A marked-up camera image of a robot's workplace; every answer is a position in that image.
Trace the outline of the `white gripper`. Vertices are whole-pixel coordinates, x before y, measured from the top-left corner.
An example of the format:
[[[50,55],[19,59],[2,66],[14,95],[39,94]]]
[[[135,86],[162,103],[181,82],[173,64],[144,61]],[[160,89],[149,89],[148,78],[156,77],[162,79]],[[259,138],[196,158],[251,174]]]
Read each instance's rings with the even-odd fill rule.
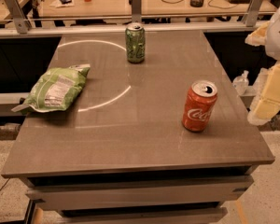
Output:
[[[264,46],[266,54],[280,60],[280,8],[270,22],[263,23],[245,39],[247,45]],[[260,73],[259,91],[254,97],[247,120],[252,125],[264,125],[280,111],[280,61],[267,72]]]

